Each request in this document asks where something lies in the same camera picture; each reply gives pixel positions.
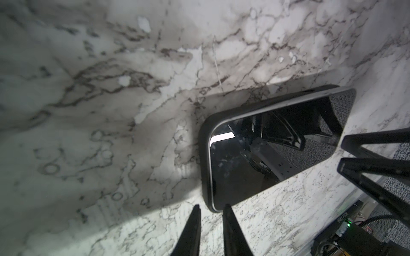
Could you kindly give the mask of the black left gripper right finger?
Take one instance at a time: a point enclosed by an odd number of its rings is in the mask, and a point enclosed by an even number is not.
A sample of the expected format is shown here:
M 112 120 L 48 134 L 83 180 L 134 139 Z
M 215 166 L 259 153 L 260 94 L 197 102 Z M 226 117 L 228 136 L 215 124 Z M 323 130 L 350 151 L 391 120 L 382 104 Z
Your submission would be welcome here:
M 225 256 L 253 256 L 232 207 L 223 210 L 223 239 Z

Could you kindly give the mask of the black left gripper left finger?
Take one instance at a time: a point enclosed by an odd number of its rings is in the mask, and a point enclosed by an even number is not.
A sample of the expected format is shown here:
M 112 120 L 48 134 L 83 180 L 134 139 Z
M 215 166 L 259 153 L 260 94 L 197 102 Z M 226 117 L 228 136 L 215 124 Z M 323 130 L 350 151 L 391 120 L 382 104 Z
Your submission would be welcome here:
M 197 204 L 187 220 L 171 256 L 198 256 L 201 237 L 201 209 Z

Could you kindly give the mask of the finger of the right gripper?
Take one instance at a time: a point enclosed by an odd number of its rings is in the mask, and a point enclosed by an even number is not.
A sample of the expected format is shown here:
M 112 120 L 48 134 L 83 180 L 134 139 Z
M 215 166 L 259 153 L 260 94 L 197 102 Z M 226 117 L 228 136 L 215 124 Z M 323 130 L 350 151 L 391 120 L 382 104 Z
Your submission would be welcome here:
M 385 159 L 385 157 L 362 147 L 362 145 L 400 144 L 409 142 L 410 129 L 404 128 L 391 131 L 346 135 L 341 143 L 341 148 L 357 158 Z
M 376 200 L 406 227 L 410 226 L 410 204 L 365 176 L 367 173 L 409 181 L 409 161 L 342 158 L 337 172 Z

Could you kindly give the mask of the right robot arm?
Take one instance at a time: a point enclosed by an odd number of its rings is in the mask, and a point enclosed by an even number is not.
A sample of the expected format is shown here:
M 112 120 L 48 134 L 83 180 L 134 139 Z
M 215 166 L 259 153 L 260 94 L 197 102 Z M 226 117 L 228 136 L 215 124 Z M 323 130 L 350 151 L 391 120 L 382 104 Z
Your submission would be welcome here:
M 401 144 L 410 141 L 408 128 L 347 135 L 342 141 L 342 149 L 352 154 L 352 158 L 342 158 L 337 171 L 360 190 L 389 211 L 382 219 L 398 220 L 410 226 L 410 205 L 392 192 L 386 190 L 367 177 L 368 174 L 395 178 L 410 182 L 410 162 L 393 160 L 364 148 L 373 144 Z M 331 223 L 317 238 L 311 249 L 313 256 L 331 256 L 337 250 L 351 256 L 407 256 L 410 251 L 395 242 L 380 242 L 364 227 L 380 217 L 355 224 L 352 220 L 354 208 L 349 208 Z

